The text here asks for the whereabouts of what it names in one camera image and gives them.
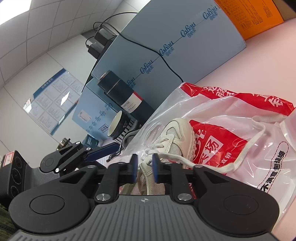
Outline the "black white ceramic mug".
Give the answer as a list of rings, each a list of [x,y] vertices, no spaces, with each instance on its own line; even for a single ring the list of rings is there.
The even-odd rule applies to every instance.
[[[138,121],[130,118],[125,112],[119,111],[112,120],[107,136],[121,143],[125,135],[138,127]]]

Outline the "brown cardboard box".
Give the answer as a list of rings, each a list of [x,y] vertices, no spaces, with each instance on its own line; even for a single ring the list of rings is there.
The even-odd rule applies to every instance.
[[[273,0],[284,21],[295,18],[295,10],[283,0]]]

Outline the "grey cloth pouch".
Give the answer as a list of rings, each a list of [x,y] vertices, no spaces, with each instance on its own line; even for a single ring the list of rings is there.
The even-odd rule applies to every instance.
[[[139,132],[139,129],[130,131],[127,134],[125,134],[125,136],[121,142],[121,149],[122,150],[124,150],[128,146],[128,144],[132,141],[132,139],[137,135],[138,132]]]

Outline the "dark blue thermos bottle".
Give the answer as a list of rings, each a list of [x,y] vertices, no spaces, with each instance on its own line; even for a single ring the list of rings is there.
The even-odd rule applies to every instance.
[[[111,70],[104,73],[97,84],[124,111],[144,125],[154,109]]]

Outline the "small dark blue box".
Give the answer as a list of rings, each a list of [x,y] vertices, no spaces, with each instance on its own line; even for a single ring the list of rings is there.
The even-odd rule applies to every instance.
[[[91,135],[87,135],[85,139],[82,141],[82,144],[86,147],[96,148],[101,146],[101,142],[96,138],[93,138]]]

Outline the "white sneaker with stripes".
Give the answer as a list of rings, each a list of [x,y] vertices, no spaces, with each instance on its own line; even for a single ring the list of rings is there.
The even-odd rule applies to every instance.
[[[188,120],[175,118],[170,121],[160,136],[145,150],[138,165],[136,182],[122,187],[122,195],[164,195],[165,185],[154,180],[152,156],[158,154],[163,163],[189,163],[195,157],[195,133]]]

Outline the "light blue cardboard box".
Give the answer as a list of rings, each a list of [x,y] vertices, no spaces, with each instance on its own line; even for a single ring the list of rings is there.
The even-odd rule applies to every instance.
[[[182,82],[195,84],[245,46],[214,1],[150,1],[113,41],[92,76],[111,70],[157,108]]]

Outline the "white shoelace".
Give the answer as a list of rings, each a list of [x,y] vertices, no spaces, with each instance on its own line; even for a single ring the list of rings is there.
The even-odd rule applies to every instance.
[[[189,163],[181,164],[188,168],[195,165],[208,167],[216,172],[227,174],[236,171],[249,150],[264,135],[265,123],[278,122],[284,119],[284,115],[254,116],[251,121],[258,133],[250,140],[245,140],[229,130],[207,123],[189,121],[193,128],[196,139],[195,157]]]

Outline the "red white plastic bag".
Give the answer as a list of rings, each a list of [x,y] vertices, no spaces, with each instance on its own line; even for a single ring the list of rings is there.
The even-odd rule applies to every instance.
[[[135,184],[125,195],[163,195],[152,155],[165,163],[210,168],[271,195],[284,214],[295,197],[295,145],[285,127],[295,116],[289,101],[183,83],[156,109],[121,154],[138,156]]]

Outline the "black pen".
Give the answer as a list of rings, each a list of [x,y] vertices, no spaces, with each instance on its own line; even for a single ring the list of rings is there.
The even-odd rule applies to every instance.
[[[107,162],[110,162],[112,159],[114,159],[115,157],[119,156],[121,154],[121,150],[111,154],[108,159],[106,160]]]

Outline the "orange cardboard box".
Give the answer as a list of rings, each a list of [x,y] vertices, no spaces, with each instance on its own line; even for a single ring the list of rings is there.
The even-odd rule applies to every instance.
[[[244,40],[284,22],[272,0],[216,0]]]

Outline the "wall notice poster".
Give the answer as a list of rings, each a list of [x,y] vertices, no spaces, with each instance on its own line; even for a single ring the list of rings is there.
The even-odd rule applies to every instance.
[[[26,101],[23,110],[53,135],[79,101],[83,84],[66,69],[48,79]]]

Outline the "black steel tumbler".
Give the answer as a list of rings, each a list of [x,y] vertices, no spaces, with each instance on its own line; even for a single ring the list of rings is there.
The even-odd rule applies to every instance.
[[[70,138],[63,138],[62,141],[58,144],[57,150],[60,150],[64,147],[71,145]]]

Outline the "black power strip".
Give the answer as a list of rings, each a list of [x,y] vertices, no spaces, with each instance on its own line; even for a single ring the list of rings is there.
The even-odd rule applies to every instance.
[[[85,87],[86,84],[88,84],[93,78],[91,73],[94,70],[95,66],[102,58],[103,54],[110,47],[114,39],[117,37],[117,34],[109,30],[107,27],[102,27],[99,31],[88,30],[82,33],[82,36],[86,38],[85,45],[87,48],[87,52],[96,60],[84,84]]]

